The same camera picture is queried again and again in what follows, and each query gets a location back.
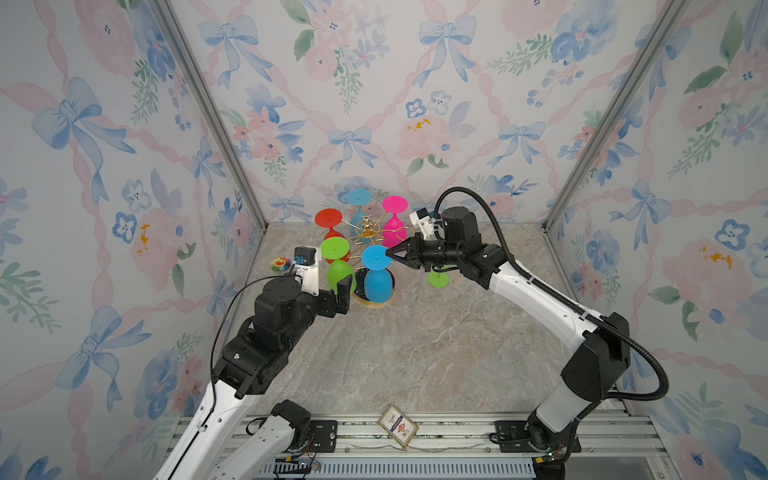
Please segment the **blue wine glass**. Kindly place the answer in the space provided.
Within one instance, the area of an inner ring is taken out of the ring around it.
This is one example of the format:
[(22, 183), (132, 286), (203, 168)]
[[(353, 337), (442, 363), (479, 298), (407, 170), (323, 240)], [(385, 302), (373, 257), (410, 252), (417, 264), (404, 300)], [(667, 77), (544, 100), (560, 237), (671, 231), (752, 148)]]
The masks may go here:
[(367, 299), (376, 304), (386, 303), (393, 294), (393, 280), (389, 266), (392, 259), (382, 245), (371, 245), (362, 255), (362, 263), (368, 269), (364, 279)]

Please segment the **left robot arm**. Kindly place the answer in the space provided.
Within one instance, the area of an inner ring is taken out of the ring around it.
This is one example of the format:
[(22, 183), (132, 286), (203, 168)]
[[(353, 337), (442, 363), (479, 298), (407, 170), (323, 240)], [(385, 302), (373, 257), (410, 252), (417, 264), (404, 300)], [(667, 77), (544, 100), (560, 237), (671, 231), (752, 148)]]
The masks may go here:
[(280, 454), (307, 447), (310, 413), (283, 400), (242, 446), (224, 453), (314, 320), (348, 312), (353, 280), (347, 276), (333, 290), (310, 293), (292, 276), (269, 278), (254, 301), (253, 315), (216, 360), (201, 406), (157, 478), (252, 479)]

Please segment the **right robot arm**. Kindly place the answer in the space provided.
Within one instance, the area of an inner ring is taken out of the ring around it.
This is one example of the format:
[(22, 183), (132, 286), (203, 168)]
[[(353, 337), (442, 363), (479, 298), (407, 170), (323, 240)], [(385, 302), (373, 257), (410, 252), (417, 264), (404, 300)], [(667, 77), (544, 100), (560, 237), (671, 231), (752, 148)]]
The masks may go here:
[(447, 222), (442, 234), (416, 233), (388, 249), (393, 261), (415, 270), (461, 275), (530, 315), (570, 352), (554, 389), (528, 416), (524, 440), (544, 463), (571, 456), (581, 421), (612, 394), (630, 365), (627, 321), (599, 314), (533, 275), (501, 244), (486, 243), (475, 226)]

